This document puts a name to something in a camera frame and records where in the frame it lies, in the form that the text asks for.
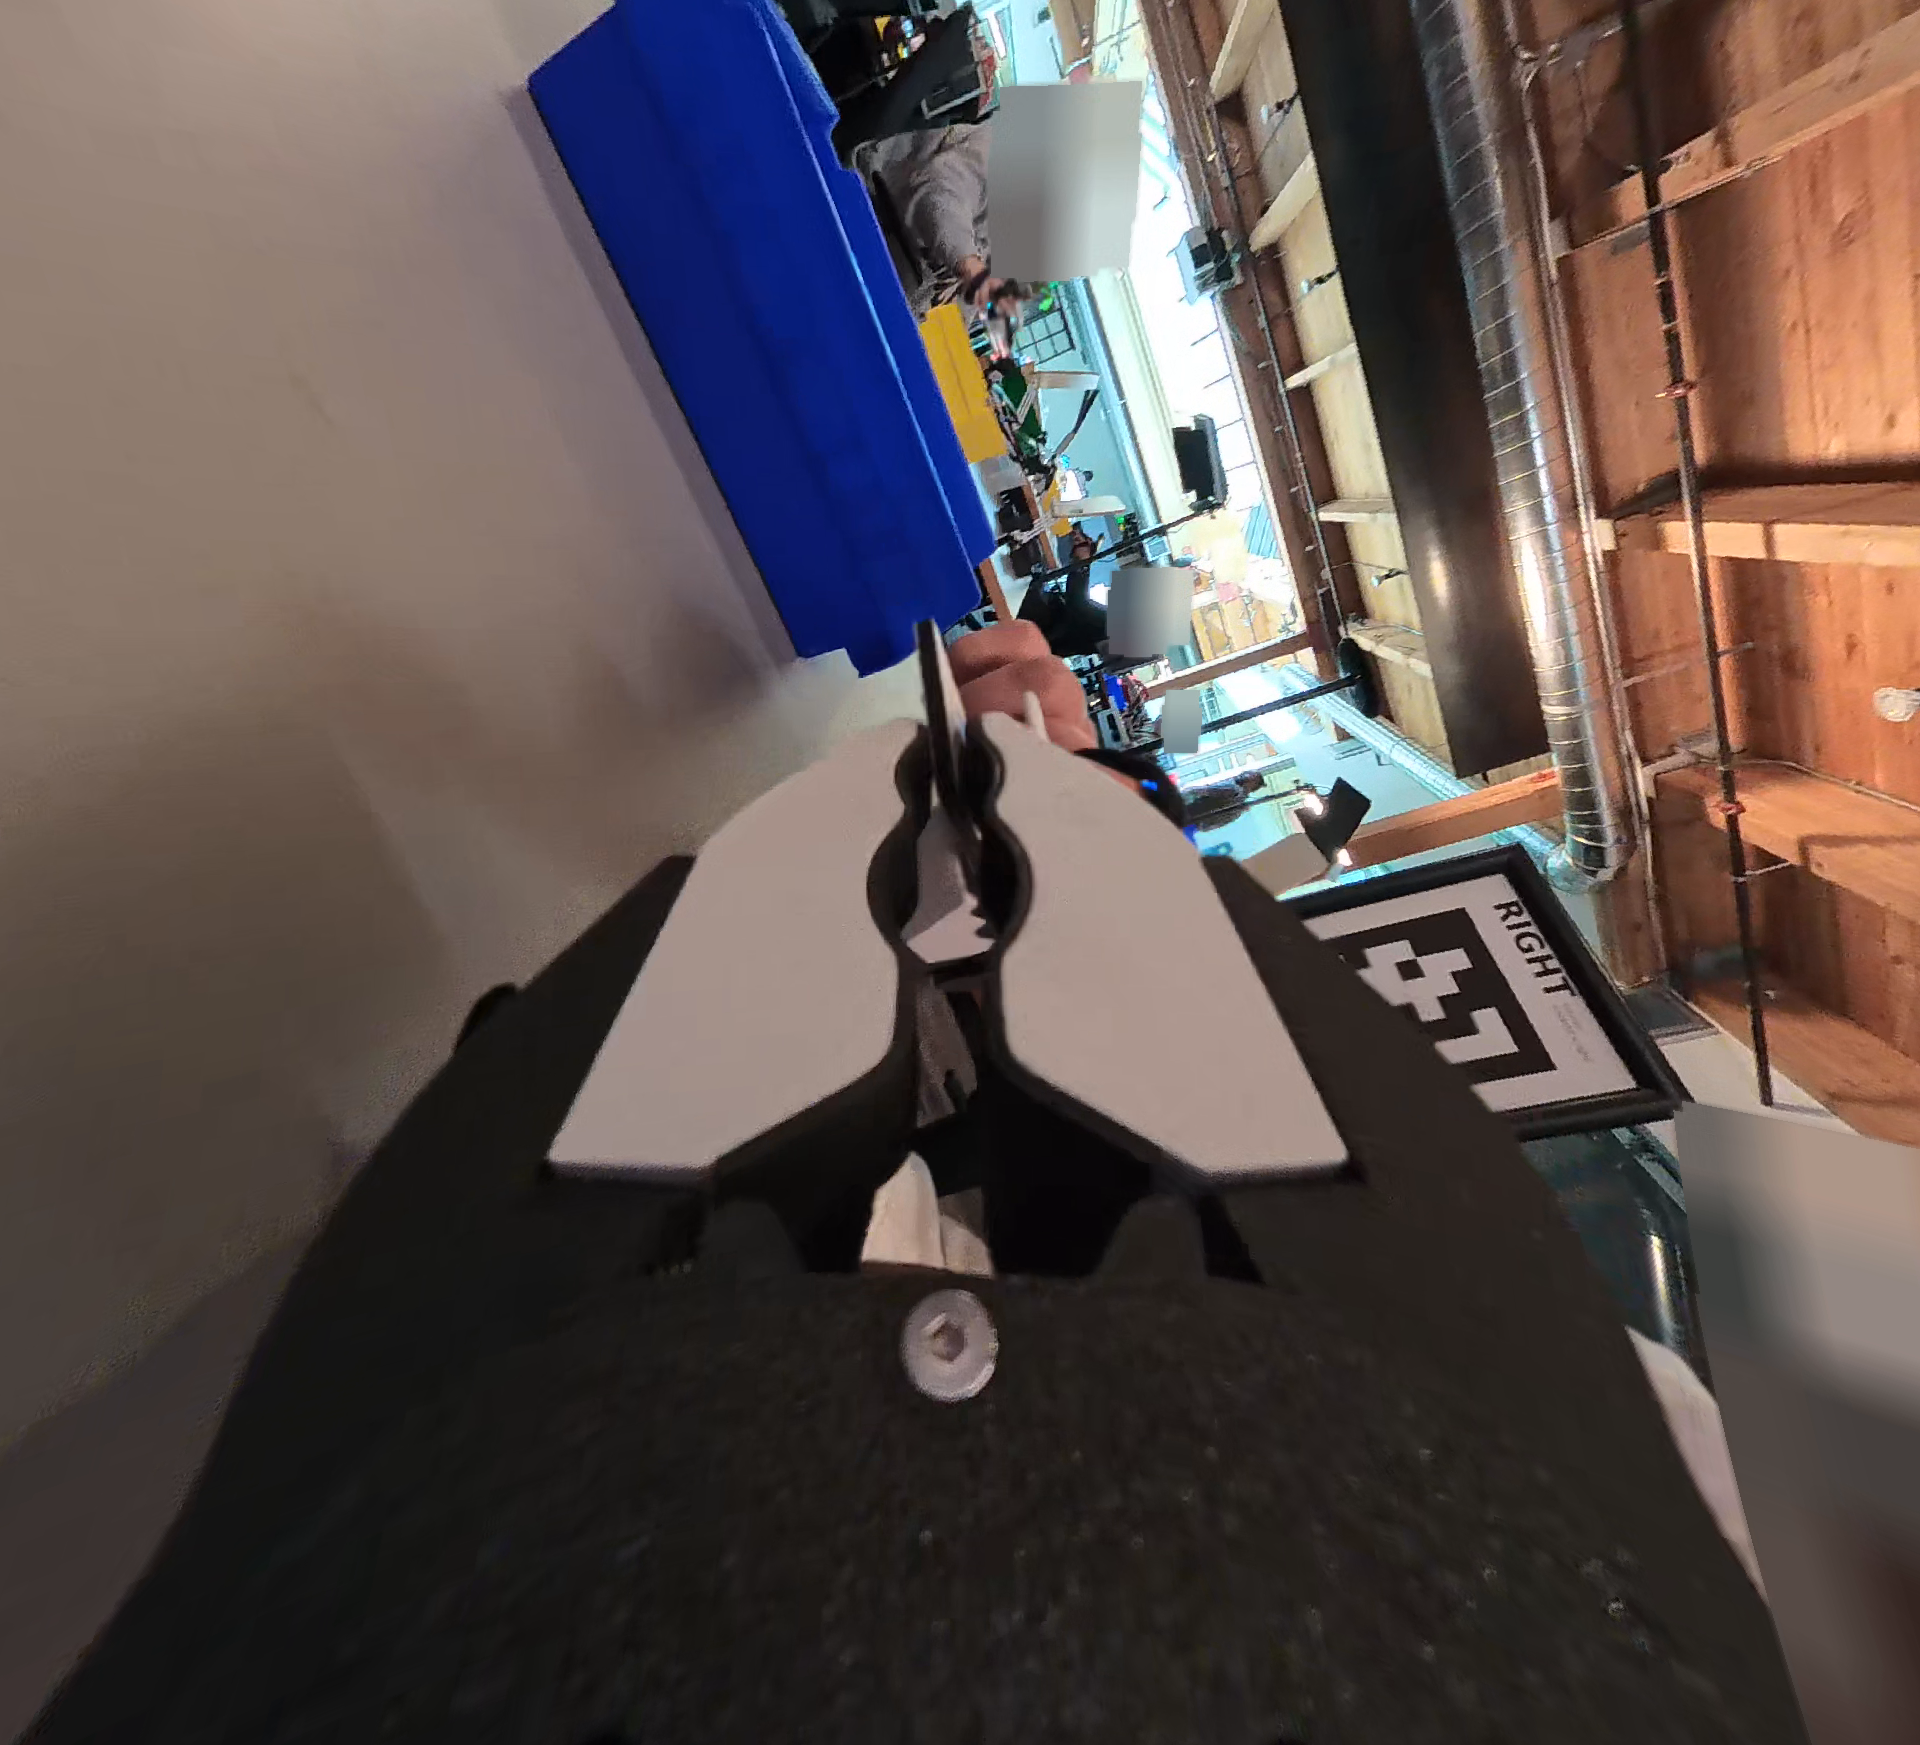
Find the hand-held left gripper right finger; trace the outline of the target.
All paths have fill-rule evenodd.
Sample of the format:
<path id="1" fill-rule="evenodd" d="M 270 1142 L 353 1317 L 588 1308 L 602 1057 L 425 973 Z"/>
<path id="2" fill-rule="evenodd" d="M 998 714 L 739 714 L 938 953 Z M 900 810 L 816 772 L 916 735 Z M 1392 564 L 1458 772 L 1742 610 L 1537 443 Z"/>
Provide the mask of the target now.
<path id="1" fill-rule="evenodd" d="M 1349 1147 L 1190 840 L 1028 727 L 976 740 L 1011 1067 L 1196 1182 L 1339 1174 Z"/>

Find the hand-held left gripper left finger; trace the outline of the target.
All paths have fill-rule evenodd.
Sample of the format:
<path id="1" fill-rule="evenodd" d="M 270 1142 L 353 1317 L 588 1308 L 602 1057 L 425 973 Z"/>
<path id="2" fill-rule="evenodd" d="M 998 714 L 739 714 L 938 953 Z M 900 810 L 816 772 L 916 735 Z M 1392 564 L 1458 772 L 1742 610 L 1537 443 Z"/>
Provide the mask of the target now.
<path id="1" fill-rule="evenodd" d="M 920 721 L 853 735 L 698 853 L 548 1147 L 559 1174 L 704 1182 L 885 1067 L 900 959 L 868 872 L 920 748 Z"/>

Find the black white card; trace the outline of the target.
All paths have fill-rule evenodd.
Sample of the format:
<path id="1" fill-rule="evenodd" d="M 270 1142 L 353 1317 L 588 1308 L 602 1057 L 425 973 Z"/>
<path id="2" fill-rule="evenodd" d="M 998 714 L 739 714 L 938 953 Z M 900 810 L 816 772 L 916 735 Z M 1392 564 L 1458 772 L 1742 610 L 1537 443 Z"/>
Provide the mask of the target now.
<path id="1" fill-rule="evenodd" d="M 916 840 L 916 913 L 904 948 L 940 990 L 985 978 L 998 953 L 989 908 L 989 790 L 998 783 L 989 748 L 976 740 L 953 676 L 938 623 L 916 625 L 925 680 L 927 810 Z"/>

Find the person's right hand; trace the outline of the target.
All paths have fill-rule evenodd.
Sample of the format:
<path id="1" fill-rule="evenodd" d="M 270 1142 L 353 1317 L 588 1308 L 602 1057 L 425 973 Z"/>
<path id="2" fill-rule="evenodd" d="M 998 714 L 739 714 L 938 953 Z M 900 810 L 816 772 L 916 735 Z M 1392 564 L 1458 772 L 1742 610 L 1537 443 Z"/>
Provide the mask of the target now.
<path id="1" fill-rule="evenodd" d="M 1091 755 L 1097 732 L 1089 697 L 1066 659 L 1053 651 L 1045 637 L 1028 623 L 989 625 L 961 637 L 947 650 L 953 680 L 965 708 L 965 721 L 1011 718 L 1028 727 L 1040 721 L 1040 735 L 1066 755 Z"/>

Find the black floor lamp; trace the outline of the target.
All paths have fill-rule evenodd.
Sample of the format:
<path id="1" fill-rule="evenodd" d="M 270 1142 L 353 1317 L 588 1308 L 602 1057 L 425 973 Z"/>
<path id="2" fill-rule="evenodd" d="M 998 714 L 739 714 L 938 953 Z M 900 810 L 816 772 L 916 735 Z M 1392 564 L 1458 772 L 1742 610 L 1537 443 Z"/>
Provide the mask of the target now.
<path id="1" fill-rule="evenodd" d="M 1374 651 L 1354 637 L 1343 637 L 1337 646 L 1337 680 L 1300 687 L 1300 689 L 1285 689 L 1285 696 L 1265 697 L 1255 708 L 1201 718 L 1201 735 L 1229 735 L 1230 727 L 1255 727 L 1255 721 L 1276 718 L 1276 714 L 1300 714 L 1311 702 L 1339 702 L 1339 697 L 1363 721 L 1381 721 L 1375 666 L 1374 666 Z"/>

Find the black framed marker sign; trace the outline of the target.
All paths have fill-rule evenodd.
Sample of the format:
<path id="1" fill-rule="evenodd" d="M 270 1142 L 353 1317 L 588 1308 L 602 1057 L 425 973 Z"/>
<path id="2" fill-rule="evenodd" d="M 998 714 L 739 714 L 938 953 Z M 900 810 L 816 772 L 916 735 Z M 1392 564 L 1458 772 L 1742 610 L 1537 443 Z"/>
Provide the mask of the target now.
<path id="1" fill-rule="evenodd" d="M 1520 1142 L 1673 1123 L 1684 1082 L 1526 849 L 1289 894 Z"/>

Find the yellow storage bin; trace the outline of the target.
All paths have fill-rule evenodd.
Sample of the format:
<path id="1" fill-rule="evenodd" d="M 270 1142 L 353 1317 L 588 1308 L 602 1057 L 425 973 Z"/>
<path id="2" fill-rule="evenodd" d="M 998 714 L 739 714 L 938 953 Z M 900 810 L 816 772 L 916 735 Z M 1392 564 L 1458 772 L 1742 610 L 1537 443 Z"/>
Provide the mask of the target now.
<path id="1" fill-rule="evenodd" d="M 1004 436 L 961 304 L 925 313 L 920 338 L 965 463 L 1002 457 Z"/>

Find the blue bin with marker label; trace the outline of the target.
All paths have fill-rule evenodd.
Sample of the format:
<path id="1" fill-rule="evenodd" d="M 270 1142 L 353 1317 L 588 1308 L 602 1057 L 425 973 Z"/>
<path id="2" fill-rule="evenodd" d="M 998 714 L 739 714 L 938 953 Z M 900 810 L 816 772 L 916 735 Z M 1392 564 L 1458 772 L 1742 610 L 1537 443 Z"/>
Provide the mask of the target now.
<path id="1" fill-rule="evenodd" d="M 954 625 L 998 536 L 834 102 L 774 0 L 618 0 L 530 76 L 797 659 Z"/>

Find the black ceiling pipe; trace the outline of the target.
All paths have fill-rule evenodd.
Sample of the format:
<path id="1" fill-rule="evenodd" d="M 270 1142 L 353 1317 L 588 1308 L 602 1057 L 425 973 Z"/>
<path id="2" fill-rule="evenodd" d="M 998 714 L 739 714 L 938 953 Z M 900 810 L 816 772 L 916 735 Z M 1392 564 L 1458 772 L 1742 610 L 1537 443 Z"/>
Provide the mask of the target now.
<path id="1" fill-rule="evenodd" d="M 1666 400 L 1677 416 L 1684 560 L 1692 576 L 1692 613 L 1698 613 L 1698 641 L 1702 641 L 1702 666 L 1706 666 L 1706 714 L 1710 714 L 1706 765 L 1717 777 L 1710 806 L 1722 818 L 1724 867 L 1732 867 L 1750 1053 L 1757 1067 L 1757 1106 L 1782 1111 L 1785 1100 L 1774 1093 L 1773 1045 L 1767 1045 L 1762 940 L 1757 940 L 1757 902 L 1751 902 L 1751 872 L 1750 872 L 1742 806 L 1741 806 L 1741 761 L 1736 761 L 1732 702 L 1724 702 L 1724 646 L 1722 646 L 1710 571 L 1706 571 L 1706 518 L 1702 518 L 1706 508 L 1702 508 L 1702 477 L 1698 477 L 1698 443 L 1692 443 L 1692 372 L 1691 372 L 1691 346 L 1679 327 L 1679 280 L 1677 280 L 1677 256 L 1673 256 L 1673 227 L 1666 227 L 1666 202 L 1660 202 L 1650 38 L 1646 38 L 1639 0 L 1619 0 L 1619 14 L 1620 14 L 1620 84 L 1628 84 L 1631 130 L 1636 130 L 1636 178 L 1646 194 L 1655 308 L 1659 308 L 1660 359 L 1666 359 Z"/>

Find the black rectangular duct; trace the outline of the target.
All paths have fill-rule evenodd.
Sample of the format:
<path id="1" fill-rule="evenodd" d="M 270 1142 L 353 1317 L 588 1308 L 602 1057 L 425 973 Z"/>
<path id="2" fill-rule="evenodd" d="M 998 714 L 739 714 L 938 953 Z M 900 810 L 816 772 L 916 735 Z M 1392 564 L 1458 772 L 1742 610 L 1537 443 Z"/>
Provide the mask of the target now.
<path id="1" fill-rule="evenodd" d="M 1454 772 L 1547 755 L 1409 0 L 1276 0 Z"/>

